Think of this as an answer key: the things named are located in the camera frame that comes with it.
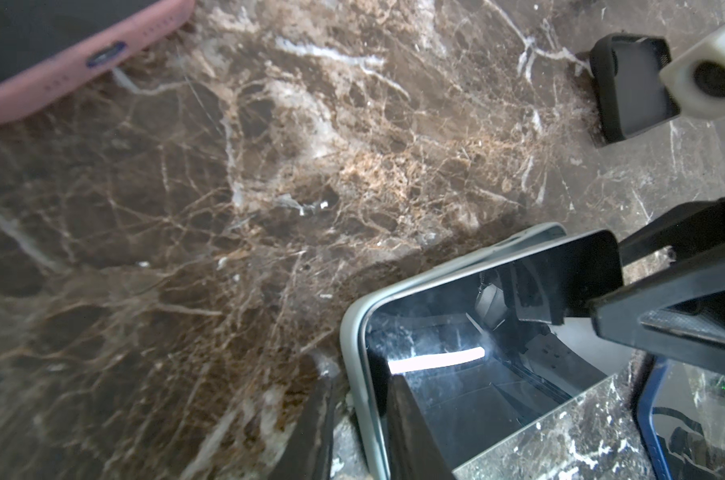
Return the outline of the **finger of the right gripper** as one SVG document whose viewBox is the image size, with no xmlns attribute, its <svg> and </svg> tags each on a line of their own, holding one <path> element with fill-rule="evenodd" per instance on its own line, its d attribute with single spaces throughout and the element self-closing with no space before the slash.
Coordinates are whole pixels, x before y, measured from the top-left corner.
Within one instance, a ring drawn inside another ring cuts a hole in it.
<svg viewBox="0 0 725 480">
<path fill-rule="evenodd" d="M 680 204 L 618 245 L 629 265 L 668 249 L 668 267 L 590 302 L 596 334 L 725 376 L 725 197 Z"/>
</svg>

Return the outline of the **light blue phone case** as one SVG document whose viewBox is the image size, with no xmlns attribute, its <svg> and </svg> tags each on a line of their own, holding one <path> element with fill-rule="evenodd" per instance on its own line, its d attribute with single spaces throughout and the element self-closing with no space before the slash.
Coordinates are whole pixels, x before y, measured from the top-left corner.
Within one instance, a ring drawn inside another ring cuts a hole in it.
<svg viewBox="0 0 725 480">
<path fill-rule="evenodd" d="M 522 230 L 496 244 L 480 248 L 414 275 L 406 280 L 372 292 L 350 305 L 340 325 L 340 347 L 354 400 L 358 428 L 362 438 L 366 465 L 374 479 L 388 479 L 390 472 L 385 440 L 371 386 L 365 349 L 365 330 L 374 309 L 389 298 L 475 264 L 511 255 L 525 248 L 566 236 L 565 228 L 556 222 L 544 222 Z"/>
</svg>

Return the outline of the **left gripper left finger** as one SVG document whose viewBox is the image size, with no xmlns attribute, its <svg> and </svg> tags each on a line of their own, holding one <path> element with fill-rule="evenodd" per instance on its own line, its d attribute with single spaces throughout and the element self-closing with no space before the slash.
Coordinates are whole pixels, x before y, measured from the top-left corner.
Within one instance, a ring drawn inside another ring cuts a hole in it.
<svg viewBox="0 0 725 480">
<path fill-rule="evenodd" d="M 318 379 L 269 480 L 328 480 L 334 447 L 334 378 Z"/>
</svg>

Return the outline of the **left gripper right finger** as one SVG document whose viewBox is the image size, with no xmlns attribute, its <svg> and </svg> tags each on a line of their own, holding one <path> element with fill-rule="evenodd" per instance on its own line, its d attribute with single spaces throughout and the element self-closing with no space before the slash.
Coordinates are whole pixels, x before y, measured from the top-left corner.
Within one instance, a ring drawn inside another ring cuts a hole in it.
<svg viewBox="0 0 725 480">
<path fill-rule="evenodd" d="M 455 479 L 402 375 L 392 376 L 388 382 L 386 423 L 391 479 Z"/>
</svg>

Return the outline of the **pink phone case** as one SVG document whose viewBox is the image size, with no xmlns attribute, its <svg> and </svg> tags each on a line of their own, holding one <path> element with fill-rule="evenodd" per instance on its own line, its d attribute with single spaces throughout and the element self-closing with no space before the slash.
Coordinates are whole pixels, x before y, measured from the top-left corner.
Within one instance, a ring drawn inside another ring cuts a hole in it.
<svg viewBox="0 0 725 480">
<path fill-rule="evenodd" d="M 0 83 L 0 125 L 41 110 L 180 29 L 196 6 L 192 1 L 150 2 L 130 18 Z"/>
</svg>

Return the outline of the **black phone case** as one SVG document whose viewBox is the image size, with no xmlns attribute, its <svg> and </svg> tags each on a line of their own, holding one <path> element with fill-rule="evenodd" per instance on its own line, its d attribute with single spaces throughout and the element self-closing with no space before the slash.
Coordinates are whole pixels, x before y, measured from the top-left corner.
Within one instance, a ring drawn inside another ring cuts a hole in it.
<svg viewBox="0 0 725 480">
<path fill-rule="evenodd" d="M 662 37 L 614 33 L 589 54 L 601 129 L 608 144 L 638 136 L 680 116 L 659 74 L 671 62 Z"/>
</svg>

